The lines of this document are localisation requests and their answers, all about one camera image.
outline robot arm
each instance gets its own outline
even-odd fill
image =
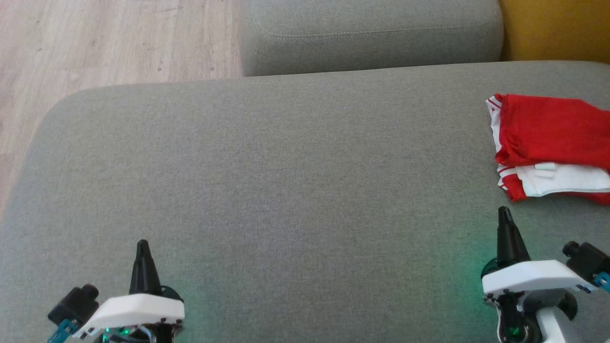
[[[570,320],[577,304],[568,289],[610,292],[610,258],[589,243],[569,242],[559,261],[532,261],[510,210],[498,210],[497,257],[481,274],[484,301],[498,312],[498,341],[576,343]]]
[[[63,343],[70,336],[96,342],[172,343],[182,329],[184,301],[170,287],[161,286],[148,242],[137,245],[129,295],[108,299],[101,306],[99,292],[88,284],[75,287],[48,314],[58,327],[48,343]]]

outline cable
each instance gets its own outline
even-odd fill
[[[155,343],[155,340],[153,338],[154,336],[151,330],[147,329],[144,325],[138,325],[138,329],[140,329],[140,331],[144,332],[148,336],[148,340],[150,341],[150,343]]]

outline red and white cloth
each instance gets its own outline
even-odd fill
[[[513,94],[486,103],[498,185],[511,201],[565,193],[610,204],[610,111],[578,99]]]

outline gray sofa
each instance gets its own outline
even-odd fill
[[[124,295],[136,242],[185,300],[179,342],[494,342],[479,274],[497,187],[484,100],[610,108],[610,66],[466,63],[107,87],[46,116],[0,227],[0,332],[42,342],[74,286]],[[534,259],[610,251],[610,211],[510,205]],[[610,297],[577,294],[601,342]]]
[[[493,62],[497,0],[245,0],[245,76]]]

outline red fabric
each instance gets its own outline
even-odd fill
[[[507,167],[542,162],[592,165],[610,170],[610,111],[579,99],[496,94],[501,102],[500,151]],[[512,202],[527,199],[516,174],[502,178]],[[566,192],[610,204],[610,193]]]

